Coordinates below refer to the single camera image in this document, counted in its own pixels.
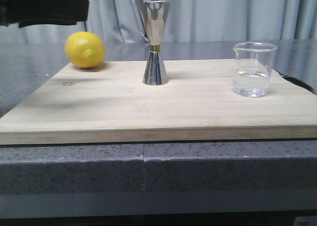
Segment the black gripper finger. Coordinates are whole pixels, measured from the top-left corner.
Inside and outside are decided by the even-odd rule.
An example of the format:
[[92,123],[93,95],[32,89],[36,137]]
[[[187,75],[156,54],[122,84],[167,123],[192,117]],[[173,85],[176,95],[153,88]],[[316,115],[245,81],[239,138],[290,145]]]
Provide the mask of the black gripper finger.
[[0,0],[0,25],[76,25],[88,11],[88,0]]

